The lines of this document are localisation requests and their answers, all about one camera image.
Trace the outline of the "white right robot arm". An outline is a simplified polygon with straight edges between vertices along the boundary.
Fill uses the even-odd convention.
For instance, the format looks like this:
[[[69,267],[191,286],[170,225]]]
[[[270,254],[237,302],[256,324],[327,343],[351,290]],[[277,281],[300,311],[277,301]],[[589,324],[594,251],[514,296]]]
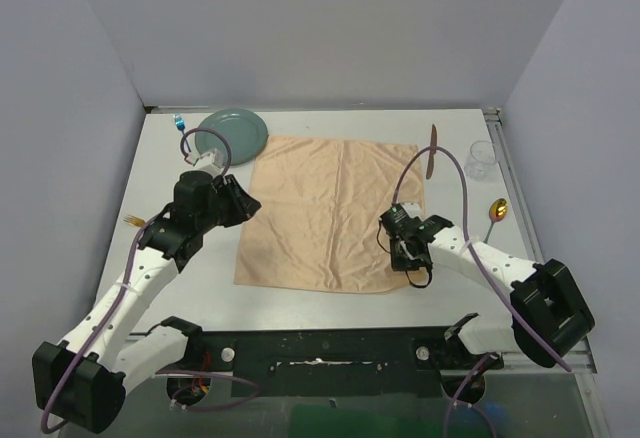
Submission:
[[[456,366],[496,352],[522,353],[552,368],[595,326],[570,270],[558,260],[536,263],[466,241],[451,221],[438,215],[422,220],[400,204],[384,212],[379,223],[389,237],[394,271],[448,268],[505,299],[507,317],[472,312],[447,330],[445,353]]]

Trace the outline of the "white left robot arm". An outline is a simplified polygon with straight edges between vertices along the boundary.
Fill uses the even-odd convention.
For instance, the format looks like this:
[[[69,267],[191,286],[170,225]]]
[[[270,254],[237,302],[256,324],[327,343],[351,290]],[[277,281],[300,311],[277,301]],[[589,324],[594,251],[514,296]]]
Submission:
[[[201,250],[215,227],[234,227],[261,208],[234,176],[183,173],[173,199],[136,233],[121,277],[58,343],[43,342],[32,357],[41,431],[55,415],[93,433],[108,428],[129,393],[174,363],[200,363],[201,327],[175,317],[133,345],[126,340],[159,293]]]

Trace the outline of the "peach satin cloth napkin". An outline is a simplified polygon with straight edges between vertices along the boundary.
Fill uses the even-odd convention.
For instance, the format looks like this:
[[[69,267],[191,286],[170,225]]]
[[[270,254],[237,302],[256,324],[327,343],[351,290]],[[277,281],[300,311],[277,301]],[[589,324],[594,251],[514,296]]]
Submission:
[[[425,205],[415,145],[272,135],[249,193],[261,208],[245,223],[237,285],[373,294],[403,288],[379,217],[391,202]]]

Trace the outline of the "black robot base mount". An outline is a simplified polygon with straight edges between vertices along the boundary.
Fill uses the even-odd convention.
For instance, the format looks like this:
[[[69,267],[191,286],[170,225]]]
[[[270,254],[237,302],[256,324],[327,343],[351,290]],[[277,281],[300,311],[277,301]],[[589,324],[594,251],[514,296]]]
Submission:
[[[479,356],[445,326],[379,329],[202,332],[170,365],[229,372],[263,397],[439,397],[449,376]]]

